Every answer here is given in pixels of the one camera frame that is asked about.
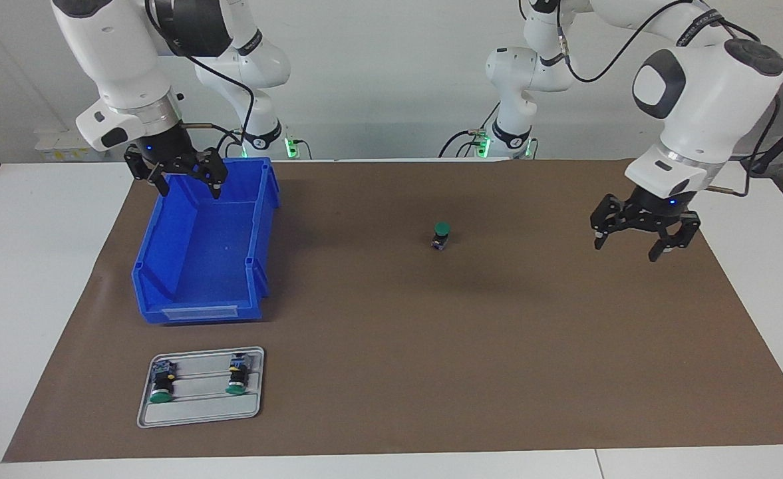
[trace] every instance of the brown table mat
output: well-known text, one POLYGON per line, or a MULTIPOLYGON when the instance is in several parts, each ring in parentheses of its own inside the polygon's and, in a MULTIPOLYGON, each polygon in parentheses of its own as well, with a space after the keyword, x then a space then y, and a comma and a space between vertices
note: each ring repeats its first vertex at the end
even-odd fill
POLYGON ((136 309, 135 185, 5 460, 783 444, 783 374, 705 240, 592 248, 625 166, 277 164, 266 322, 199 327, 136 309), (248 345, 257 418, 136 427, 152 357, 248 345))

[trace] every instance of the green button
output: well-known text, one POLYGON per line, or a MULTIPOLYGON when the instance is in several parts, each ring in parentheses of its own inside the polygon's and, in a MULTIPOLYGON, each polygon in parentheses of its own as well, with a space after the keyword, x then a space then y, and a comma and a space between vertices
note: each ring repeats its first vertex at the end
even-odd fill
POLYGON ((436 224, 435 230, 438 236, 448 236, 450 234, 450 225, 446 224, 446 222, 440 222, 436 224))
POLYGON ((243 386, 230 385, 228 388, 226 388, 226 392, 231 395, 244 395, 246 394, 246 389, 243 386))
POLYGON ((151 395, 151 397, 148 397, 148 401, 152 404, 163 404, 165 402, 169 402, 172 400, 172 395, 170 393, 165 392, 158 392, 151 395))

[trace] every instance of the tray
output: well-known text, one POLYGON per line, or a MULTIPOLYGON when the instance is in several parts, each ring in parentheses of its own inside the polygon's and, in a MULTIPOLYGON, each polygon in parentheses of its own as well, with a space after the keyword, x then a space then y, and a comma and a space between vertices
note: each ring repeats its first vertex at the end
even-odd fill
POLYGON ((157 355, 146 370, 146 384, 142 389, 136 423, 141 428, 155 428, 251 418, 261 409, 263 372, 264 349, 258 346, 157 355), (230 360, 236 353, 245 353, 251 358, 251 364, 247 359, 250 375, 245 395, 225 392, 229 384, 230 360), (148 400, 152 392, 150 372, 155 362, 163 360, 176 364, 173 400, 153 404, 148 400))

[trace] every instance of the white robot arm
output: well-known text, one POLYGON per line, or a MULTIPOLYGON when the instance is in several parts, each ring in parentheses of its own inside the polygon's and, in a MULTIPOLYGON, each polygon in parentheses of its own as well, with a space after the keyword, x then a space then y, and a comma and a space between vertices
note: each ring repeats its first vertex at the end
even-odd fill
POLYGON ((242 137, 247 151, 293 157, 272 101, 255 90, 285 84, 290 63, 263 39, 246 0, 53 0, 53 10, 100 95, 78 116, 81 134, 99 151, 135 140, 139 149, 129 148, 126 161, 136 178, 161 194, 168 191, 162 173, 183 173, 208 183, 218 196, 228 172, 215 148, 196 152, 190 142, 158 55, 196 58, 200 81, 229 100, 241 124, 251 110, 242 137))
POLYGON ((577 13, 595 12, 616 27, 641 28, 670 39, 676 46, 649 57, 633 85, 637 106, 662 119, 664 131, 625 173, 637 183, 631 199, 607 195, 591 223, 598 249, 609 234, 629 228, 659 235, 649 254, 652 261, 686 248, 701 224, 687 208, 689 202, 710 186, 737 142, 774 100, 783 83, 783 58, 759 42, 736 39, 722 15, 699 0, 530 4, 525 39, 531 49, 498 49, 486 64, 501 94, 500 113, 488 131, 488 154, 521 154, 536 113, 529 91, 563 91, 573 85, 565 34, 577 13), (681 230, 669 234, 667 228, 679 222, 681 230))

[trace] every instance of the blue crate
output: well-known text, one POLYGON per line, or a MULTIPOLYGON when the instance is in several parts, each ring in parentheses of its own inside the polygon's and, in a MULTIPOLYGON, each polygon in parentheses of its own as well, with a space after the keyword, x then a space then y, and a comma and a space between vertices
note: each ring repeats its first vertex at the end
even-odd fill
POLYGON ((267 247, 279 185, 267 158, 228 158, 219 200, 187 176, 167 178, 132 279, 151 324, 261 319, 267 247))

